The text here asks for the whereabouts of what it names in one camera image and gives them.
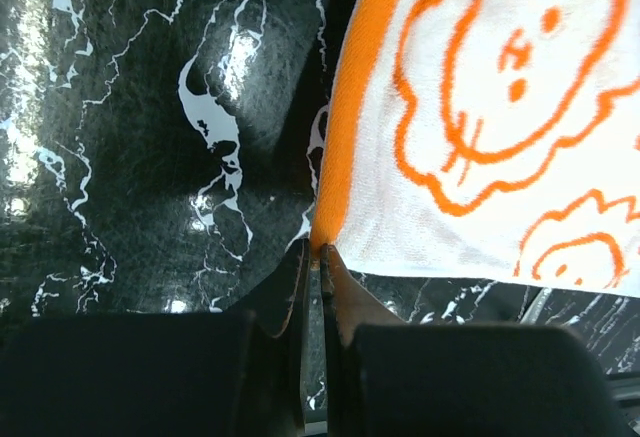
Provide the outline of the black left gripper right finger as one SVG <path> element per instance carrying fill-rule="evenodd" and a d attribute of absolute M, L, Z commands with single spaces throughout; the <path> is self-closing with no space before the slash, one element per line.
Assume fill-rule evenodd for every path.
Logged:
<path fill-rule="evenodd" d="M 331 245 L 320 274 L 332 436 L 635 436 L 639 377 L 557 326 L 403 321 Z"/>

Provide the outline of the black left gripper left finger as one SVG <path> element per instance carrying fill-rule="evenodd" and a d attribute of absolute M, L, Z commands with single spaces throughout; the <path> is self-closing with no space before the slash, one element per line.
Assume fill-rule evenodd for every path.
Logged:
<path fill-rule="evenodd" d="M 221 313 L 39 318 L 1 353 L 5 436 L 297 436 L 309 243 Z"/>

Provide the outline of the orange and white towel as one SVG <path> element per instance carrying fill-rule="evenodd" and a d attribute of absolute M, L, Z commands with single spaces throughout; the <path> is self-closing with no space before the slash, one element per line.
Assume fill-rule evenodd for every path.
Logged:
<path fill-rule="evenodd" d="M 311 245 L 354 271 L 639 293 L 639 0 L 357 0 Z"/>

